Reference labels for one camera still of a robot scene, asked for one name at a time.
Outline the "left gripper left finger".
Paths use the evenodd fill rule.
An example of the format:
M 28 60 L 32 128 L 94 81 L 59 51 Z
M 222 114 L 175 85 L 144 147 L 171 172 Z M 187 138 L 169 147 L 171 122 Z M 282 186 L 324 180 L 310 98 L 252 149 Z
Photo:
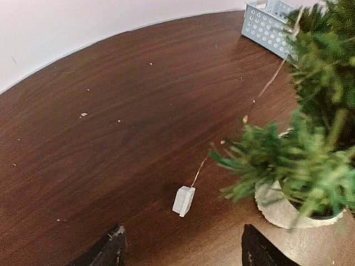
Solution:
M 125 265 L 126 231 L 122 224 L 116 224 L 81 256 L 71 261 L 72 266 Z

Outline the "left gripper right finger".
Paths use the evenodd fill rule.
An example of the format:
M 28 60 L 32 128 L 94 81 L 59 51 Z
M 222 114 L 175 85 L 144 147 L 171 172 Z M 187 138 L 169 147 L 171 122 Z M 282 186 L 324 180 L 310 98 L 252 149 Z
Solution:
M 251 224 L 244 225 L 241 248 L 242 266 L 300 266 Z

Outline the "white battery box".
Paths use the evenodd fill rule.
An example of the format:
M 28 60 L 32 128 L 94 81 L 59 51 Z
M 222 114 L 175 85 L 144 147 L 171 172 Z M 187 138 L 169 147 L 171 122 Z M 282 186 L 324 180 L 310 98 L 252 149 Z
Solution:
M 185 217 L 191 208 L 195 191 L 195 187 L 180 187 L 176 193 L 172 211 L 177 213 L 180 217 Z

